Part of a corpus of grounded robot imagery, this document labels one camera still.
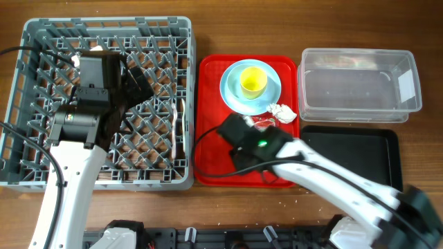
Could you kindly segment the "red snack wrapper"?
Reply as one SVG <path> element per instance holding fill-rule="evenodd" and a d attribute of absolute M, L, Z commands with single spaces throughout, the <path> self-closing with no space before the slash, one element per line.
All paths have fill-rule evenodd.
<path fill-rule="evenodd" d="M 243 119 L 248 126 L 255 127 L 259 131 L 264 131 L 268 127 L 277 127 L 278 126 L 278 122 L 274 118 L 243 116 Z"/>

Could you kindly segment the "white plastic fork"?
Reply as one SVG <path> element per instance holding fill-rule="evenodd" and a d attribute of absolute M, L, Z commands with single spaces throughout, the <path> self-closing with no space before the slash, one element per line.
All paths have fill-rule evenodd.
<path fill-rule="evenodd" d="M 178 119 L 178 110 L 177 110 L 177 103 L 174 102 L 172 105 L 172 151 L 171 151 L 171 157 L 172 159 L 175 159 L 177 157 L 177 119 Z"/>

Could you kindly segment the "white napkin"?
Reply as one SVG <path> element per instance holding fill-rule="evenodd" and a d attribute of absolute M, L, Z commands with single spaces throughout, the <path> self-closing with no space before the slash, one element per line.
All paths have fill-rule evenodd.
<path fill-rule="evenodd" d="M 266 109 L 283 124 L 289 124 L 297 118 L 297 114 L 285 104 L 270 104 Z"/>

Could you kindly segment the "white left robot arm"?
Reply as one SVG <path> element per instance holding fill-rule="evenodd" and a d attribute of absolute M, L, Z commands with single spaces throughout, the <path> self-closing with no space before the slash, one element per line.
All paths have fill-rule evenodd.
<path fill-rule="evenodd" d="M 132 107 L 153 97 L 139 67 L 108 50 L 84 50 L 80 83 L 51 121 L 50 173 L 30 248 L 80 248 L 100 168 L 115 134 L 131 135 Z"/>

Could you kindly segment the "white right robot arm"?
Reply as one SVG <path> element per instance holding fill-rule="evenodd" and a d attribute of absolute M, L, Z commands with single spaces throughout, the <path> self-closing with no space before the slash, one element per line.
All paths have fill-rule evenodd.
<path fill-rule="evenodd" d="M 314 151 L 277 127 L 256 129 L 232 113 L 217 133 L 233 148 L 238 172 L 268 170 L 306 187 L 346 214 L 332 228 L 337 248 L 437 248 L 442 221 L 430 199 L 370 181 Z"/>

